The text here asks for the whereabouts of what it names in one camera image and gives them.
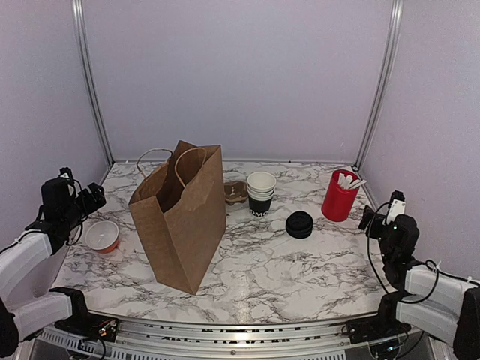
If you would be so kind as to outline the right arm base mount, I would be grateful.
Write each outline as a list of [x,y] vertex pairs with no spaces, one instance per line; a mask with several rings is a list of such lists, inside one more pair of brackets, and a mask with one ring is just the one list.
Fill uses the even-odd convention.
[[411,325],[400,322],[396,318],[399,292],[385,294],[379,303],[376,315],[351,319],[346,322],[341,332],[349,337],[351,344],[375,341],[402,333],[407,334]]

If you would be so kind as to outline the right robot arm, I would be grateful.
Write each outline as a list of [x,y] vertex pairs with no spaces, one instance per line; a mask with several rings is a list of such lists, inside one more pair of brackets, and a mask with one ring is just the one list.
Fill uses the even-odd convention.
[[358,227],[378,241],[382,270],[393,287],[380,300],[372,330],[386,336],[399,326],[415,326],[450,346],[458,359],[478,359],[479,282],[447,274],[432,259],[417,260],[413,217],[390,218],[366,206]]

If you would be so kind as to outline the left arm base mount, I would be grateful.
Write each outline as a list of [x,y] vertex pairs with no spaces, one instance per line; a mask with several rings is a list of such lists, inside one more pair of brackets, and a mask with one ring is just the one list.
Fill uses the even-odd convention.
[[83,292],[67,287],[55,287],[51,293],[62,293],[70,299],[72,315],[54,323],[57,329],[93,338],[113,342],[116,339],[120,320],[89,311]]

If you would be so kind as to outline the brown paper bag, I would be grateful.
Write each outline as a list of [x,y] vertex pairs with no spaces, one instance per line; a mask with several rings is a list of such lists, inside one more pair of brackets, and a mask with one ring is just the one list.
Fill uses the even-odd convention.
[[221,146],[178,142],[129,209],[156,281],[196,294],[227,225]]

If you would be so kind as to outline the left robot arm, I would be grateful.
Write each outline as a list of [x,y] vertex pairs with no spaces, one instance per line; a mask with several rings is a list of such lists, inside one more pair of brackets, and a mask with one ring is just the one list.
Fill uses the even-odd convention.
[[65,321],[80,334],[95,327],[82,291],[56,287],[10,309],[8,296],[23,278],[44,260],[71,245],[71,232],[82,229],[89,215],[106,205],[104,189],[91,183],[77,191],[77,181],[67,168],[46,181],[41,189],[42,205],[37,217],[13,243],[1,251],[1,357],[15,353],[20,342],[49,324]]

